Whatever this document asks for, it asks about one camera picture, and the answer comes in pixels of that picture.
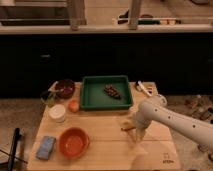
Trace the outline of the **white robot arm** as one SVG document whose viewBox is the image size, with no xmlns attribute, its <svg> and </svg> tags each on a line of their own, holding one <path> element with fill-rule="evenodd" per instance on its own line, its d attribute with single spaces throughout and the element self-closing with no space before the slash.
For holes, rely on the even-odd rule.
<svg viewBox="0 0 213 171">
<path fill-rule="evenodd" d="M 161 94 L 143 100 L 133 115 L 136 127 L 145 130 L 156 121 L 213 151 L 213 124 L 176 113 L 166 106 L 167 100 Z"/>
</svg>

